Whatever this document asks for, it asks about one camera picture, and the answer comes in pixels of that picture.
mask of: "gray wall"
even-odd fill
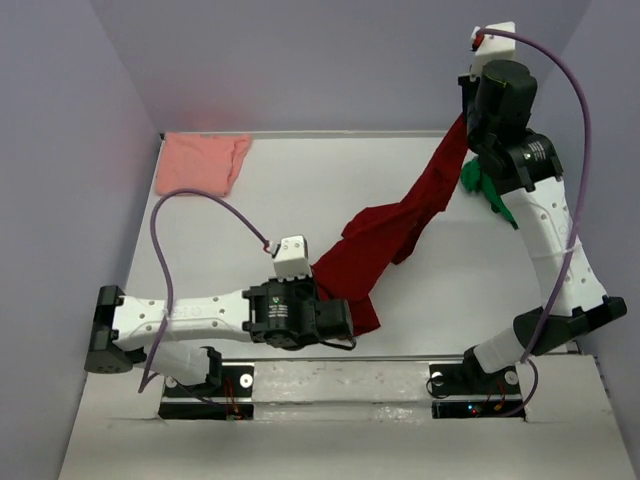
[[[588,3],[92,0],[161,131],[447,128],[475,25],[561,51]]]
[[[634,31],[637,0],[594,0],[563,58],[578,74],[593,118],[593,167],[582,240],[591,264],[611,295],[630,313],[589,336],[599,355],[625,441],[640,474],[640,51]],[[575,200],[582,164],[582,123],[575,95],[554,71],[537,100],[534,126],[552,138]]]
[[[91,6],[0,7],[0,477],[57,478],[100,285],[126,278],[159,138]]]

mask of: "red cloth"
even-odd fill
[[[451,126],[409,193],[398,203],[369,207],[342,231],[342,240],[313,266],[320,298],[347,300],[356,335],[380,326],[369,292],[389,263],[413,253],[424,227],[444,211],[467,153],[462,116]]]

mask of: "robotic arm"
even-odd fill
[[[219,386],[222,359],[212,347],[196,348],[183,340],[227,339],[266,343],[299,350],[327,340],[352,339],[346,301],[318,298],[307,244],[302,236],[282,239],[273,254],[276,277],[260,286],[226,295],[176,300],[151,370],[183,385]],[[123,373],[143,367],[166,313],[164,300],[125,295],[117,286],[102,287],[93,319],[85,370]]]
[[[488,28],[515,31],[513,22]],[[516,219],[533,262],[542,305],[554,288],[566,253],[571,216],[562,165],[551,141],[527,127],[537,82],[513,61],[515,41],[472,36],[475,60],[459,78],[469,148]],[[569,270],[551,314],[531,353],[541,355],[621,316],[622,298],[609,297],[576,239]],[[464,354],[453,381],[484,382],[520,360],[542,315],[542,308],[517,316],[512,327]]]

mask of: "pink cloth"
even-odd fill
[[[220,197],[229,195],[250,146],[249,135],[167,133],[156,174],[156,193],[197,188]]]

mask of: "green cloth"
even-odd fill
[[[495,213],[500,213],[509,223],[511,223],[511,225],[513,225],[513,228],[518,228],[518,224],[513,218],[513,215],[511,215],[509,209],[504,205],[504,203],[502,203],[502,199],[496,193],[493,182],[480,169],[478,157],[475,157],[462,167],[460,182],[467,192],[482,192],[491,204],[491,210]]]

